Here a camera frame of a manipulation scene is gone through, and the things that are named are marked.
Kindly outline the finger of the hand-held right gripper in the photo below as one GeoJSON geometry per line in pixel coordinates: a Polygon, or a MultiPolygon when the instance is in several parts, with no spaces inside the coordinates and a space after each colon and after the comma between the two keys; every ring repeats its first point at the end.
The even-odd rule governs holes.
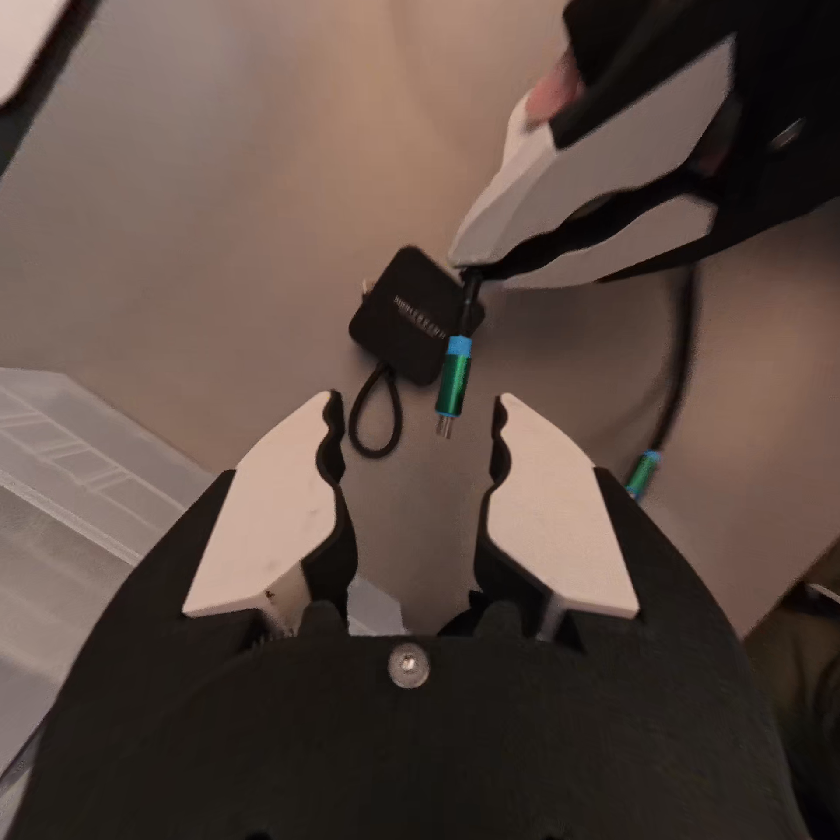
{"type": "Polygon", "coordinates": [[[646,186],[684,164],[732,89],[735,42],[735,35],[724,38],[562,149],[547,123],[526,128],[520,100],[500,168],[460,225],[449,262],[496,263],[590,201],[646,186]]]}
{"type": "Polygon", "coordinates": [[[554,230],[532,236],[500,261],[509,288],[588,285],[706,237],[718,205],[694,179],[664,179],[620,192],[554,230]]]}

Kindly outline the black hdmi cable green plugs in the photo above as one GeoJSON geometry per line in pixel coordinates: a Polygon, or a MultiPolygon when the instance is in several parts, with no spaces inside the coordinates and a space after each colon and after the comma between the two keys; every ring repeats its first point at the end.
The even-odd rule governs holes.
{"type": "MultiPolygon", "coordinates": [[[[479,268],[465,269],[460,278],[463,300],[457,321],[459,332],[448,339],[435,405],[437,435],[446,439],[450,438],[452,426],[463,412],[473,344],[472,339],[466,336],[466,328],[485,281],[479,268]]],[[[665,404],[649,447],[639,456],[626,478],[626,492],[637,502],[641,502],[654,483],[686,398],[695,359],[699,290],[698,264],[690,264],[675,294],[674,347],[668,369],[665,404]]]]}

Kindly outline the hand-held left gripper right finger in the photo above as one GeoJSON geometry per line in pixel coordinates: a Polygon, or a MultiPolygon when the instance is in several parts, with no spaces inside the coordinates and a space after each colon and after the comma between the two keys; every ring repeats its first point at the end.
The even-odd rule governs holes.
{"type": "Polygon", "coordinates": [[[526,637],[556,638],[570,612],[635,620],[639,600],[589,456],[510,393],[496,398],[491,439],[474,560],[483,595],[516,606],[526,637]]]}

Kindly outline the clear plastic bin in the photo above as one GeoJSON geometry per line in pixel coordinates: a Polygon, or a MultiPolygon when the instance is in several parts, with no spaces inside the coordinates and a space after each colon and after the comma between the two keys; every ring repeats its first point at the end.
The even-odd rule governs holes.
{"type": "Polygon", "coordinates": [[[64,374],[3,368],[2,771],[105,606],[214,475],[64,374]]]}

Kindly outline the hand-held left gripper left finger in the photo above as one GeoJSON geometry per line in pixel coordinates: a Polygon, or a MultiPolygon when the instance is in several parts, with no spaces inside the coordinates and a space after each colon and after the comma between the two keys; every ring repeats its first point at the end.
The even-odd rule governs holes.
{"type": "Polygon", "coordinates": [[[343,400],[319,392],[238,462],[182,611],[348,611],[358,550],[340,482],[343,400]]]}

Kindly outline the person's right hand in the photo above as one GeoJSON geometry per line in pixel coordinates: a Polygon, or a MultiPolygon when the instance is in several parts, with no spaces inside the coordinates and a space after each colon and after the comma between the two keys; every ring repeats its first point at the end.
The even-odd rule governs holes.
{"type": "Polygon", "coordinates": [[[547,123],[580,98],[585,91],[572,49],[567,49],[555,65],[532,87],[526,97],[526,123],[532,129],[547,123]]]}

